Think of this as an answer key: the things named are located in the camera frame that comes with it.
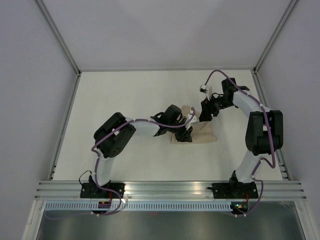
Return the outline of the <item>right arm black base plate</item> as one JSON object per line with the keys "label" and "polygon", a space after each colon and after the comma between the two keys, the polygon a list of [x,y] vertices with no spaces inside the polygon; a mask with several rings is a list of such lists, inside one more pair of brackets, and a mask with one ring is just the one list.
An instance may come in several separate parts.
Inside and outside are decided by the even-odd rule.
{"label": "right arm black base plate", "polygon": [[231,185],[229,183],[213,183],[207,188],[213,193],[214,199],[258,199],[257,185],[254,182],[239,183]]}

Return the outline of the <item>beige cloth napkin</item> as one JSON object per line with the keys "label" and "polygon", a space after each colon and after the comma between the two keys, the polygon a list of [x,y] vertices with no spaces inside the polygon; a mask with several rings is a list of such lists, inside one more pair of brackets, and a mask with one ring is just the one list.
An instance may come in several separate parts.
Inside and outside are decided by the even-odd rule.
{"label": "beige cloth napkin", "polygon": [[[180,107],[182,111],[182,115],[184,117],[187,116],[187,114],[190,113],[190,110],[192,109],[188,105],[183,105]],[[198,111],[195,111],[196,115],[200,116],[200,113]],[[191,125],[193,130],[191,132],[192,142],[178,142],[174,135],[171,133],[171,144],[206,144],[206,143],[213,143],[217,141],[217,137],[213,130],[213,125],[211,122],[198,122]]]}

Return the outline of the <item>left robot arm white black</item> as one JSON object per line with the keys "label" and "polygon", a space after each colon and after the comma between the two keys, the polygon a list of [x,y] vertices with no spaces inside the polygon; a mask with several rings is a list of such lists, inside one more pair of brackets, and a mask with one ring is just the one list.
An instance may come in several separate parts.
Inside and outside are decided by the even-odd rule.
{"label": "left robot arm white black", "polygon": [[97,160],[88,181],[81,185],[80,198],[121,199],[125,184],[111,181],[111,169],[115,158],[129,141],[137,136],[158,137],[170,132],[178,142],[191,143],[191,124],[196,121],[194,108],[184,116],[182,110],[173,104],[149,118],[128,118],[120,112],[114,113],[93,135],[91,151],[97,155]]}

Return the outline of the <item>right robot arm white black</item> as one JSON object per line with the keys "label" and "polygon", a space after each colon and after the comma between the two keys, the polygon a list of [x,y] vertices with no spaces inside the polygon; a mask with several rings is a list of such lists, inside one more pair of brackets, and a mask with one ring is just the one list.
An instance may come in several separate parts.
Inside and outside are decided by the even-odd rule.
{"label": "right robot arm white black", "polygon": [[211,86],[203,84],[199,90],[206,94],[201,102],[200,122],[212,121],[221,110],[230,107],[240,109],[248,118],[245,132],[247,151],[227,183],[213,183],[209,190],[215,199],[258,198],[255,174],[265,161],[276,167],[275,151],[284,143],[283,113],[260,103],[247,86],[238,86],[234,78],[221,82],[222,94],[214,96]]}

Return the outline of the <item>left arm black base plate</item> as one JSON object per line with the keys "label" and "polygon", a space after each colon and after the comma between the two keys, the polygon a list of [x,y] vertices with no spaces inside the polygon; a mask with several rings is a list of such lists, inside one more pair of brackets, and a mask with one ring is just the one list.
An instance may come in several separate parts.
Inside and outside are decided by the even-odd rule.
{"label": "left arm black base plate", "polygon": [[[111,182],[107,183],[102,186],[103,188],[108,188],[117,192],[120,197],[122,198],[125,193],[125,184],[120,182]],[[81,199],[119,199],[119,196],[113,192],[102,190],[93,183],[83,183],[80,191],[80,198]]]}

